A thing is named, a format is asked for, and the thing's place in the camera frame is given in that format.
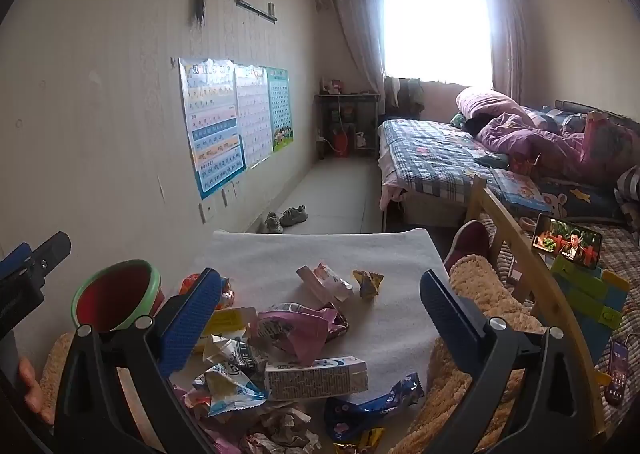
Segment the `person left hand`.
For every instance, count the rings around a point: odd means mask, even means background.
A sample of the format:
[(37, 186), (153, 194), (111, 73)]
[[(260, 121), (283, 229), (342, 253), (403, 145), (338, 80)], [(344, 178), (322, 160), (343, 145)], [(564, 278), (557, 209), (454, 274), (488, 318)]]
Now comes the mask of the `person left hand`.
[(17, 373), (27, 408), (47, 426), (52, 427), (54, 424), (54, 411), (44, 404), (43, 392), (39, 382), (36, 380), (34, 367), (26, 356), (21, 356), (18, 359)]

